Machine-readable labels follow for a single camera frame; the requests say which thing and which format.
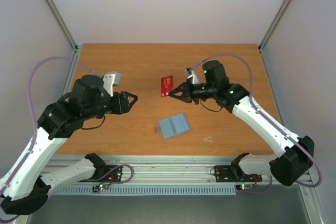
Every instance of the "white wall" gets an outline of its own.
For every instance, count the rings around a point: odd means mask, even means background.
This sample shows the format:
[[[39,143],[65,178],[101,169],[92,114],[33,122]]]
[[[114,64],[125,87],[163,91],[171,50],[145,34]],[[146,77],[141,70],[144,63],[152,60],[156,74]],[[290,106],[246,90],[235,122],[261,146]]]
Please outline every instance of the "white wall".
[[[335,0],[293,0],[264,50],[285,124],[315,141],[323,172],[316,190],[328,223],[336,219],[335,38]]]
[[[282,1],[54,0],[77,44],[259,44]]]
[[[0,0],[0,177],[18,158],[32,135],[26,99],[32,68],[72,50],[45,0]],[[36,114],[55,101],[68,64],[47,63],[33,80]]]

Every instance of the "red card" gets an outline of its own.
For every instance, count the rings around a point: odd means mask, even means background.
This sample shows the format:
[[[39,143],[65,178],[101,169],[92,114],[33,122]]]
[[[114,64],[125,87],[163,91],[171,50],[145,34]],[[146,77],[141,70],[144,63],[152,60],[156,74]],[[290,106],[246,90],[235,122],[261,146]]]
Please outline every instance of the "red card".
[[[173,76],[161,78],[161,97],[166,97],[173,90]]]

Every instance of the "white cable tray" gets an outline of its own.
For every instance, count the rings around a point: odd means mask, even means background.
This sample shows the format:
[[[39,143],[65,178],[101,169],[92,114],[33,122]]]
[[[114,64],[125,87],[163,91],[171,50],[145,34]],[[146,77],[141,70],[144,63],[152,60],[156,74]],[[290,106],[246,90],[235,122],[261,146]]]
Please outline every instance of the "white cable tray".
[[[92,185],[72,185],[55,195],[154,196],[154,195],[236,195],[234,185],[112,185],[93,191]]]

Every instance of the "black cable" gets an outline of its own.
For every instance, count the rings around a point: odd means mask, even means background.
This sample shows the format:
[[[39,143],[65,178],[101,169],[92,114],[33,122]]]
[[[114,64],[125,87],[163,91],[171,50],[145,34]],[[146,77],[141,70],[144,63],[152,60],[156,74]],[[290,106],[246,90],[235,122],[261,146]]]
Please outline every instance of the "black cable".
[[[221,111],[222,108],[223,108],[223,107],[221,107],[219,110],[212,110],[212,109],[207,108],[207,107],[203,104],[202,100],[201,100],[199,103],[200,103],[205,109],[207,109],[207,110],[209,110],[209,111],[211,111],[211,112],[219,112],[219,111]]]
[[[95,127],[91,127],[91,128],[81,128],[82,130],[88,131],[88,130],[94,130],[94,129],[98,129],[100,126],[103,125],[103,123],[105,122],[106,116],[103,115],[102,117],[103,121],[101,121],[101,124],[99,124],[98,126]]]

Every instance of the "metal bracket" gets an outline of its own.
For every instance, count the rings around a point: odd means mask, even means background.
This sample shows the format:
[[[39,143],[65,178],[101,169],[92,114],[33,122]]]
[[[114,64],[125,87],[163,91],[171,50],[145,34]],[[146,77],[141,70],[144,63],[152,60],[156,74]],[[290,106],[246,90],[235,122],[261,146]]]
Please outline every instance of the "metal bracket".
[[[257,178],[258,182],[262,182],[262,176],[253,174],[254,177],[251,177],[251,175],[244,174],[242,175],[241,179],[237,179],[234,175],[234,173],[231,171],[230,165],[216,165],[214,166],[214,176],[216,176],[216,182],[242,182],[242,183],[248,183],[248,182],[256,182]]]

